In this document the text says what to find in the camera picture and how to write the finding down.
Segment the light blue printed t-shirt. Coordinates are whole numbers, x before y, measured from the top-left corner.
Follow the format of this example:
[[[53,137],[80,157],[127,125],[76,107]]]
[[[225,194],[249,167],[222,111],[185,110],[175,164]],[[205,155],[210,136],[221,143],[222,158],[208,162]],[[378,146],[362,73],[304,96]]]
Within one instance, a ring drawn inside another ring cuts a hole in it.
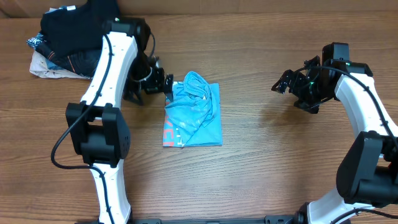
[[[221,146],[220,86],[190,71],[165,99],[164,147]]]

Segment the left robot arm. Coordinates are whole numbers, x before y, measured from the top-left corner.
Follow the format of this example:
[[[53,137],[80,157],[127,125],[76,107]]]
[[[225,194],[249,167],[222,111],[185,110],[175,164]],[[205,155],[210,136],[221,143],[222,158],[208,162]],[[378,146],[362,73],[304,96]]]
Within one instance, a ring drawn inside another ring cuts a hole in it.
[[[122,100],[143,105],[142,92],[172,97],[174,76],[159,58],[146,55],[153,37],[143,18],[106,21],[99,62],[79,103],[66,108],[68,129],[76,154],[95,182],[100,213],[97,223],[132,223],[132,208],[124,183],[124,160],[131,133],[121,112]]]

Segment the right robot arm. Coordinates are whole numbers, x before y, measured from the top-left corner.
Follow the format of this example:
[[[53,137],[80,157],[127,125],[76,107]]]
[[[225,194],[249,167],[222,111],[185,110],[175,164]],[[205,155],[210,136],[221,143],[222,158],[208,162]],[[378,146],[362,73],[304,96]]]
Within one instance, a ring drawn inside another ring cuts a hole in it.
[[[352,62],[349,45],[333,42],[302,68],[286,70],[271,90],[294,94],[294,106],[311,114],[327,101],[341,102],[355,140],[333,190],[293,215],[268,215],[265,223],[350,223],[360,213],[395,219],[381,208],[397,203],[397,125],[377,94],[368,64]]]

